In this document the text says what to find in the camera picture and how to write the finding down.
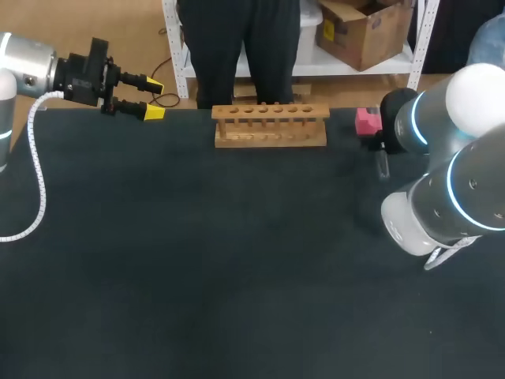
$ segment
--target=white storage box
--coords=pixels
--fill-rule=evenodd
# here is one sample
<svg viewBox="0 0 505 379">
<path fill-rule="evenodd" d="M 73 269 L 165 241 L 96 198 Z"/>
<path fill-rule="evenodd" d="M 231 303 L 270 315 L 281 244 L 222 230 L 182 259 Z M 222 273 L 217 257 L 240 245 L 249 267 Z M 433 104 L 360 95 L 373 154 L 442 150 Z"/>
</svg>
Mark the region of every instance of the white storage box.
<svg viewBox="0 0 505 379">
<path fill-rule="evenodd" d="M 317 25 L 323 22 L 323 12 L 316 0 L 301 0 L 301 34 L 297 65 L 310 65 L 316 45 Z"/>
</svg>

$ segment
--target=wooden test tube rack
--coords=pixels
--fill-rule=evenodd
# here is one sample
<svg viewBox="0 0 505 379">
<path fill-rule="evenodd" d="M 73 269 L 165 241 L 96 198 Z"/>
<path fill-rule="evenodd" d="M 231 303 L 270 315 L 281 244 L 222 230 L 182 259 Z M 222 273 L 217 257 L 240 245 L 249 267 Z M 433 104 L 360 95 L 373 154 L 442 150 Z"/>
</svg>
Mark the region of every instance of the wooden test tube rack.
<svg viewBox="0 0 505 379">
<path fill-rule="evenodd" d="M 327 104 L 226 105 L 212 108 L 216 148 L 326 146 Z"/>
</svg>

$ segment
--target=pink object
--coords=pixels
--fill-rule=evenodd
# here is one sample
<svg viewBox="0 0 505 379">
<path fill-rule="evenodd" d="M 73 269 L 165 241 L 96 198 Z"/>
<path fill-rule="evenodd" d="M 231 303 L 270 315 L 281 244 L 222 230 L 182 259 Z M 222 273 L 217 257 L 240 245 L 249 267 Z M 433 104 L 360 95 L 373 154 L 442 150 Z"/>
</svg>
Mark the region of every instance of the pink object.
<svg viewBox="0 0 505 379">
<path fill-rule="evenodd" d="M 356 112 L 356 133 L 359 137 L 372 137 L 382 130 L 382 120 L 378 108 L 358 108 Z"/>
</svg>

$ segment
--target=white shelf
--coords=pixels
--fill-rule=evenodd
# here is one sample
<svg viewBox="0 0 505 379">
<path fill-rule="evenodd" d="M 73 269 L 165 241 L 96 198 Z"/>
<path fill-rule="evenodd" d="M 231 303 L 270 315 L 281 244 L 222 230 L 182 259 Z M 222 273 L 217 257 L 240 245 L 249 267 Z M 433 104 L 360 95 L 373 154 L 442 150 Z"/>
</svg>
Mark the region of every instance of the white shelf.
<svg viewBox="0 0 505 379">
<path fill-rule="evenodd" d="M 191 59 L 187 49 L 183 49 L 185 54 L 185 68 L 182 73 L 185 77 L 196 77 L 195 69 L 191 65 Z M 338 60 L 334 56 L 328 54 L 320 47 L 314 47 L 314 55 L 312 64 L 296 65 L 294 67 L 294 77 L 320 77 L 320 76 L 338 76 L 338 75 L 370 75 L 370 74 L 386 74 L 386 73 L 410 73 L 413 65 L 413 53 L 409 45 L 406 43 L 403 47 L 403 52 L 373 66 L 366 71 L 356 71 L 346 63 Z M 236 77 L 251 77 L 249 65 L 245 54 L 242 53 L 238 59 Z"/>
<path fill-rule="evenodd" d="M 347 64 L 329 55 L 319 47 L 315 47 L 312 64 L 296 65 L 294 77 L 318 77 L 337 75 L 367 75 L 409 73 L 408 87 L 416 89 L 421 78 L 426 51 L 435 24 L 436 13 L 440 0 L 418 0 L 419 14 L 417 15 L 417 44 L 414 53 L 408 45 L 397 56 L 382 62 L 377 66 L 358 72 Z M 181 24 L 176 12 L 176 0 L 162 0 L 165 14 L 166 33 L 170 44 L 170 52 L 174 65 L 174 75 L 177 83 L 178 95 L 189 97 L 188 78 L 195 77 L 195 70 L 191 66 L 188 48 L 181 43 Z M 250 77 L 249 65 L 245 56 L 241 56 L 237 67 L 237 77 Z"/>
</svg>

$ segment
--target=blue light ring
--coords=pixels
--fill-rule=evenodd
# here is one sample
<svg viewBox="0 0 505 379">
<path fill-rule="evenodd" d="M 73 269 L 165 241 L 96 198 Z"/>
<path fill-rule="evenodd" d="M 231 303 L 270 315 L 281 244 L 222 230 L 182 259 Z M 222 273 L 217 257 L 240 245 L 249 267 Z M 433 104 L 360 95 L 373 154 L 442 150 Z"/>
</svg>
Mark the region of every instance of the blue light ring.
<svg viewBox="0 0 505 379">
<path fill-rule="evenodd" d="M 451 183 L 451 175 L 452 175 L 452 167 L 454 166 L 454 162 L 456 158 L 458 157 L 460 152 L 457 152 L 456 155 L 452 158 L 451 164 L 449 165 L 449 169 L 447 170 L 447 191 L 449 192 L 449 197 L 451 198 L 452 204 L 456 207 L 459 213 L 463 217 L 465 217 L 468 221 L 470 221 L 473 225 L 476 225 L 478 227 L 481 227 L 482 229 L 485 229 L 487 231 L 505 231 L 505 228 L 498 228 L 498 227 L 488 227 L 482 223 L 479 223 L 478 221 L 474 220 L 472 217 L 466 213 L 461 205 L 459 205 L 458 201 L 456 200 L 456 196 L 454 193 L 454 190 L 452 189 L 452 183 Z"/>
<path fill-rule="evenodd" d="M 410 115 L 410 121 L 412 123 L 412 129 L 413 131 L 415 132 L 417 138 L 419 138 L 419 140 L 423 143 L 423 144 L 428 144 L 428 142 L 426 141 L 426 139 L 423 137 L 423 135 L 421 134 L 421 132 L 419 131 L 419 128 L 417 127 L 417 123 L 416 123 L 416 109 L 417 109 L 417 103 L 419 103 L 419 99 L 421 98 L 421 96 L 424 95 L 424 92 L 422 92 L 418 97 L 417 99 L 413 102 L 413 106 L 412 106 L 412 114 Z"/>
</svg>

